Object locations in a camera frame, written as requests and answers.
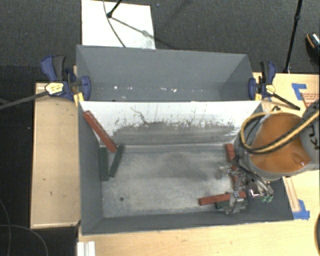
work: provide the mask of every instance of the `wooden table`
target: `wooden table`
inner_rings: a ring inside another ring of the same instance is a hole
[[[306,84],[307,91],[319,93],[319,75],[277,74],[274,79],[277,94],[301,107],[298,112],[280,103],[282,109],[302,115],[304,103],[297,100],[292,83]],[[43,86],[37,84],[37,92]],[[278,100],[263,101],[265,109],[273,104],[278,105]],[[33,229],[75,226],[80,220],[76,113],[75,105],[61,98],[36,100],[30,218]],[[320,212],[319,171],[294,176],[292,181],[297,197],[310,211],[309,220],[80,235],[79,240],[95,241],[97,256],[318,255],[315,224]]]

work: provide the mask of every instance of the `red stick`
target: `red stick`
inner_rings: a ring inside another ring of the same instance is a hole
[[[244,191],[240,191],[239,196],[241,198],[246,198],[247,194]],[[198,203],[200,206],[206,206],[206,205],[212,205],[214,203],[224,202],[224,201],[229,201],[229,200],[230,200],[230,193],[225,193],[225,194],[218,194],[218,195],[212,195],[212,196],[199,198]]]
[[[83,113],[84,119],[91,126],[91,128],[98,134],[99,138],[105,144],[105,146],[110,150],[110,152],[115,153],[117,151],[117,145],[109,137],[106,131],[103,129],[101,124],[95,118],[95,116],[88,110]]]

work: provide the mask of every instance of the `blue clamp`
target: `blue clamp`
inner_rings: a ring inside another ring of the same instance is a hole
[[[248,82],[248,95],[250,100],[254,100],[256,94],[260,94],[262,99],[271,97],[272,94],[268,93],[267,85],[272,85],[276,76],[276,66],[271,62],[260,62],[262,76],[259,77],[259,83],[256,79],[250,78]]]
[[[309,218],[310,218],[310,211],[309,211],[309,210],[306,210],[304,201],[302,201],[302,200],[300,200],[300,199],[298,199],[298,201],[299,201],[299,205],[300,205],[301,211],[292,212],[293,218],[294,218],[295,220],[297,220],[297,219],[309,220]]]
[[[69,68],[64,70],[65,56],[52,56],[45,57],[41,62],[42,72],[49,78],[49,81],[63,84],[63,93],[57,94],[57,96],[73,101],[75,93],[70,88],[70,83],[74,83],[77,77],[73,71]],[[67,76],[67,81],[64,80],[64,74]],[[80,78],[82,85],[82,93],[85,101],[88,101],[91,95],[91,84],[88,76],[82,76]]]

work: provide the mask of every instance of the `white panel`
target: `white panel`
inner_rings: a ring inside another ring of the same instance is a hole
[[[115,4],[105,2],[106,11]],[[150,6],[121,3],[112,17],[122,22],[109,19],[126,47],[156,48]],[[102,1],[82,0],[82,44],[122,47],[107,21]]]

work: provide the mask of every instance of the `black stand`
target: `black stand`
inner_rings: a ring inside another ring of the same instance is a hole
[[[106,14],[108,18],[112,18],[112,14],[113,14],[114,11],[117,9],[117,7],[120,5],[121,2],[122,2],[122,0],[119,0],[119,1],[115,4],[115,6],[112,8],[112,10]]]
[[[284,73],[290,72],[289,62],[290,62],[290,58],[291,58],[292,48],[294,46],[294,40],[295,40],[295,36],[296,36],[298,21],[300,20],[300,11],[301,11],[301,7],[302,7],[302,1],[303,0],[298,0],[298,5],[296,7],[296,12],[295,12],[295,16],[294,16],[294,25],[293,25],[291,40],[290,40],[290,46],[289,46],[289,50],[288,50],[288,55],[286,57],[285,68],[283,70]]]

